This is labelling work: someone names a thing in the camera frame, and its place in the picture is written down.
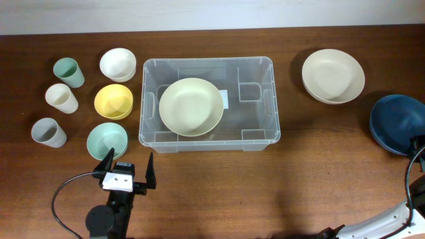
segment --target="gray cup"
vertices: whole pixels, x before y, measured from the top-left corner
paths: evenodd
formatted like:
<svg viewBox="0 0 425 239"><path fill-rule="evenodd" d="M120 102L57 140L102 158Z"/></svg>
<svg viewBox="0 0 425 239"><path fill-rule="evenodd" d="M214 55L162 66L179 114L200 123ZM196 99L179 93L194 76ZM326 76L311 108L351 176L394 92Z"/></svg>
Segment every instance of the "gray cup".
<svg viewBox="0 0 425 239"><path fill-rule="evenodd" d="M50 147L62 147L66 142L66 134L52 118L43 118L37 121L31 129L31 136L37 143Z"/></svg>
<svg viewBox="0 0 425 239"><path fill-rule="evenodd" d="M66 57L58 60L53 66L53 73L72 88L78 88L84 83L81 69L78 67L77 61L72 58Z"/></svg>

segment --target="yellow bowl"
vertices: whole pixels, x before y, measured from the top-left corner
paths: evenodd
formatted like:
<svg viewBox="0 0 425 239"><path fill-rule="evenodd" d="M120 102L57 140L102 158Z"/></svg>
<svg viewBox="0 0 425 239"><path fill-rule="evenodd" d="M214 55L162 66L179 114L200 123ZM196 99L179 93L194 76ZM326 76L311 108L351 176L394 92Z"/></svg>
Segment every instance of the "yellow bowl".
<svg viewBox="0 0 425 239"><path fill-rule="evenodd" d="M105 118L124 119L133 109L133 94L123 85L110 84L96 94L94 108Z"/></svg>

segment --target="cup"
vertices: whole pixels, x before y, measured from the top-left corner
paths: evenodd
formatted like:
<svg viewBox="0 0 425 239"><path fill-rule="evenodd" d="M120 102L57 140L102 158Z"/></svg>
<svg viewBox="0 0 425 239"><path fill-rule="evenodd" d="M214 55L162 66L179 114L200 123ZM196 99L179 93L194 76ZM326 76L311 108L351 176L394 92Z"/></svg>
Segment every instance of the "cup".
<svg viewBox="0 0 425 239"><path fill-rule="evenodd" d="M84 83L81 69L78 67L77 61L72 58L66 57L58 60L53 66L53 73L72 88L78 88Z"/></svg>
<svg viewBox="0 0 425 239"><path fill-rule="evenodd" d="M66 113L74 113L78 102L71 89L66 84L54 84L46 91L46 102L56 109Z"/></svg>
<svg viewBox="0 0 425 239"><path fill-rule="evenodd" d="M100 59L100 71L114 82L126 82L135 74L134 54L125 48L109 50Z"/></svg>
<svg viewBox="0 0 425 239"><path fill-rule="evenodd" d="M114 160L127 150L127 132L117 123L102 123L88 135L87 150L93 158L102 160L111 148L115 149Z"/></svg>
<svg viewBox="0 0 425 239"><path fill-rule="evenodd" d="M37 121L31 129L31 137L37 143L42 143L49 147L62 147L66 142L66 134L52 118L43 118Z"/></svg>

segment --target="white bowl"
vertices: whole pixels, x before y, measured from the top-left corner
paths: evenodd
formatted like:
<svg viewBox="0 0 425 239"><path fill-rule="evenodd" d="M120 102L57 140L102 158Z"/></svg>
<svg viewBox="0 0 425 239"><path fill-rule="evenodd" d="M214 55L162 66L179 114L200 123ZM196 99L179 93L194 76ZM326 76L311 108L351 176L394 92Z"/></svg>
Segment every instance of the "white bowl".
<svg viewBox="0 0 425 239"><path fill-rule="evenodd" d="M159 115L165 126L187 137L212 130L221 120L223 109L219 90L200 78L174 82L159 101Z"/></svg>
<svg viewBox="0 0 425 239"><path fill-rule="evenodd" d="M325 49L311 54L304 62L302 76L309 94L326 104L354 100L365 87L360 64L340 50Z"/></svg>
<svg viewBox="0 0 425 239"><path fill-rule="evenodd" d="M114 82L126 82L133 78L136 69L134 54L124 48L109 50L100 59L100 71Z"/></svg>

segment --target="clear plastic bin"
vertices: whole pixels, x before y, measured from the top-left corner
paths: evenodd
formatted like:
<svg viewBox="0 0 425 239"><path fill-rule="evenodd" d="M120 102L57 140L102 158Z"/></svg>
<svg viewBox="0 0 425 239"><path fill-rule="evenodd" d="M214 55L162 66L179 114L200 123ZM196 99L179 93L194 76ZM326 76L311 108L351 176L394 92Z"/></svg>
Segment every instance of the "clear plastic bin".
<svg viewBox="0 0 425 239"><path fill-rule="evenodd" d="M184 137L159 116L159 101L172 83L189 77L227 90L228 109L210 132ZM280 138L273 63L265 56L149 59L143 65L139 140L158 153L179 151L260 151Z"/></svg>

